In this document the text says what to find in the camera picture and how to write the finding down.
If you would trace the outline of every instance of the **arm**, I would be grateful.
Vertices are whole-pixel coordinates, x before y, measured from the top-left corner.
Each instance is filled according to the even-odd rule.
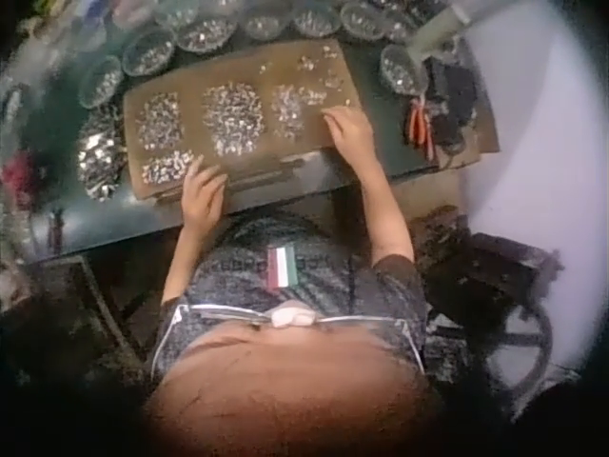
[[[414,263],[410,233],[383,168],[379,164],[359,175],[359,179],[365,223],[372,245],[372,265],[391,254],[402,255]]]
[[[372,265],[391,254],[414,262],[410,233],[376,157],[373,131],[365,114],[348,107],[325,109],[323,114],[336,149],[362,184]]]
[[[217,167],[199,171],[202,162],[203,157],[193,162],[184,180],[184,227],[180,231],[165,280],[162,304],[178,298],[187,289],[198,266],[205,240],[222,214],[226,175],[215,176]]]

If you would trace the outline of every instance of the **left hand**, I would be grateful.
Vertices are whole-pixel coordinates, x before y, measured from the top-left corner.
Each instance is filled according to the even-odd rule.
[[[192,163],[182,193],[184,232],[198,241],[203,241],[220,220],[227,179],[226,174],[218,174],[218,166],[199,170],[202,163],[203,156]]]

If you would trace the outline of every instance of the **wooden board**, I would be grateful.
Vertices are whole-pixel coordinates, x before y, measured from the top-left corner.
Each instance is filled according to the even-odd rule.
[[[330,51],[336,56],[326,57],[328,52],[324,52],[324,47],[330,47]],[[299,60],[303,56],[315,63],[313,70],[305,70],[299,66]],[[342,81],[339,88],[329,89],[324,86],[328,74],[336,75]],[[203,124],[203,93],[228,82],[252,86],[261,97],[265,118],[265,132],[260,137],[257,148],[252,153],[239,157],[218,157],[211,144],[211,132]],[[295,142],[274,134],[279,127],[279,121],[271,109],[272,92],[280,85],[293,85],[296,88],[303,87],[327,93],[321,105],[303,105],[304,130]],[[344,105],[347,100],[351,106],[361,105],[343,52],[336,40],[304,40],[266,45],[178,69],[148,81],[130,90],[124,100],[129,173],[133,194],[138,199],[166,193],[181,186],[180,182],[150,186],[142,179],[142,166],[151,157],[163,156],[170,152],[162,149],[146,151],[137,137],[136,119],[144,103],[162,92],[178,93],[185,138],[177,149],[190,149],[195,156],[203,154],[206,165],[221,164],[231,174],[231,178],[273,171],[279,166],[281,158],[331,146],[332,141],[320,115],[320,109]]]

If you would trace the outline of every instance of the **eyeglasses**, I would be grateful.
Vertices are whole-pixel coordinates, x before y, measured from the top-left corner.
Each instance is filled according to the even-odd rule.
[[[163,335],[163,339],[161,343],[157,347],[154,357],[152,358],[152,370],[151,376],[154,373],[154,368],[156,367],[156,363],[163,349],[163,346],[167,342],[167,338],[171,333],[172,329],[180,323],[183,319],[183,313],[197,311],[197,314],[204,319],[216,319],[219,321],[244,321],[248,322],[251,325],[262,326],[262,325],[272,325],[273,321],[271,316],[266,315],[264,313],[253,311],[251,309],[245,308],[236,308],[229,307],[225,305],[209,305],[209,304],[201,304],[201,305],[178,305],[173,313],[171,318],[171,322],[165,335]],[[394,329],[397,329],[398,332],[403,336],[410,347],[412,349],[412,353],[414,355],[414,359],[419,367],[419,370],[422,374],[425,374],[425,369],[422,364],[422,357],[417,349],[415,342],[412,337],[412,333],[410,331],[410,326],[408,325],[408,321],[405,319],[393,319],[391,317],[379,317],[379,316],[366,316],[366,315],[353,315],[353,316],[340,316],[340,317],[316,317],[310,324],[312,325],[325,325],[330,327],[338,327],[338,326],[365,326],[371,330],[379,329],[382,326],[390,326]]]

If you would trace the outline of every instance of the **red object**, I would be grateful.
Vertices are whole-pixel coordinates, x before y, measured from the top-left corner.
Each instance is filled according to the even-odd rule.
[[[415,147],[424,150],[427,161],[434,161],[436,149],[431,136],[429,116],[425,112],[424,97],[415,99],[410,103],[408,141]]]
[[[26,150],[17,152],[2,167],[2,185],[17,209],[31,209],[36,187],[35,174],[31,154]]]

